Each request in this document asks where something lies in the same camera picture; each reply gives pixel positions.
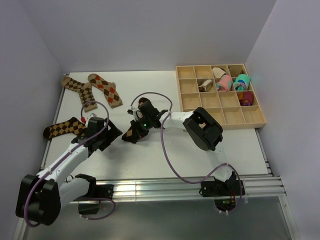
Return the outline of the dark brown tan argyle sock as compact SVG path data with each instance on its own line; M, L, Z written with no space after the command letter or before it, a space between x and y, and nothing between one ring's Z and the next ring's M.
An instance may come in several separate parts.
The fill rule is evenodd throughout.
M130 136L132 135L131 127L122 135L121 139L125 142L130 142Z

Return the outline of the tan orange argyle sock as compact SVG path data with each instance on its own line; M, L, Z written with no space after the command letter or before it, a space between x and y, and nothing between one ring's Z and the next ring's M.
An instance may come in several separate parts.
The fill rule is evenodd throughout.
M123 105L122 99L116 90L116 84L114 82L106 81L96 73L88 75L87 80L93 87L103 93L111 108L117 108Z

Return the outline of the brown tan striped sock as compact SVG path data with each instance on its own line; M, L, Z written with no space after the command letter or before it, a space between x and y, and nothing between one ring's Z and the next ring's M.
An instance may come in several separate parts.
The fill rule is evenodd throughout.
M200 93L207 92L213 85L213 80L212 79L206 79L203 80L199 85L198 85L198 90Z

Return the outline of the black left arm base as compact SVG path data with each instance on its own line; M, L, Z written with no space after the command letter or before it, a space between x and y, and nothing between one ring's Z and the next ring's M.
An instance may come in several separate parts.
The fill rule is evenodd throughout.
M116 209L113 193L113 184L97 185L93 193L80 196L75 200L78 202L78 213L89 218L92 218L89 215L93 215L93 218L98 218L97 214L101 210L109 210L106 215L110 216Z

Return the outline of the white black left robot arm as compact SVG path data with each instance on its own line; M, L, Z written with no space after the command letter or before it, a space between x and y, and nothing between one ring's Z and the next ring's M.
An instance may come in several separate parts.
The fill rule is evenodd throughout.
M108 118L91 117L84 131L76 136L49 167L36 175L27 174L20 183L15 215L30 227L51 225L61 209L76 199L108 201L111 198L97 196L96 178L86 174L75 175L66 182L72 171L95 151L103 151L122 135Z

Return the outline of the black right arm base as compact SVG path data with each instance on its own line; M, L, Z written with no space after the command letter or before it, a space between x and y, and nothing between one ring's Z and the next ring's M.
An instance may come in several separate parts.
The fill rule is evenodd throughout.
M199 194L204 197L224 197L223 199L214 200L214 204L219 211L232 211L236 205L236 197L244 196L245 187L242 180L236 176L233 171L230 178L225 182L217 180L203 181Z

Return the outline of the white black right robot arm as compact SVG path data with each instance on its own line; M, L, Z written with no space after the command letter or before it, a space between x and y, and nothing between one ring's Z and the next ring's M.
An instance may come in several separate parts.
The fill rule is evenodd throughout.
M130 122L129 130L122 136L122 140L135 144L146 137L150 129L159 129L165 160L176 177L188 184L199 184L213 176L215 191L227 195L233 190L238 174L234 167L227 163L222 151L223 128L203 107L188 112L172 112L170 109L159 111L149 100L146 100L138 107L130 106L127 113L133 116L133 120ZM194 144L207 153L214 169L198 181L190 181L179 175L166 151L165 129L185 130Z

